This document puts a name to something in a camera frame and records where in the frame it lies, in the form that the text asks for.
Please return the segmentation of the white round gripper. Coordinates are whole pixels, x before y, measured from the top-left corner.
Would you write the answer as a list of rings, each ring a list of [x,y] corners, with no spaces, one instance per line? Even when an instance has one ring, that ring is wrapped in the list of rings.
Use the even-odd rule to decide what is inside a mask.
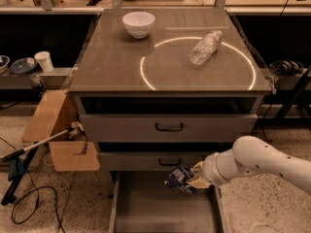
[[[192,170],[197,176],[187,180],[187,184],[197,189],[204,189],[212,185],[223,185],[228,183],[237,174],[236,163],[231,151],[213,153],[208,155],[204,161],[197,162]]]

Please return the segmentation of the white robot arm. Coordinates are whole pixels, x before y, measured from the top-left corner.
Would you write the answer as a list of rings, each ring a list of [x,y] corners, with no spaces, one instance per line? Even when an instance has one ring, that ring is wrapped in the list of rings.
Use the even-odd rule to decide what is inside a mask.
[[[194,176],[187,184],[195,188],[221,186],[233,179],[267,173],[311,193],[310,161],[284,154],[253,136],[238,138],[230,150],[208,155],[191,170]]]

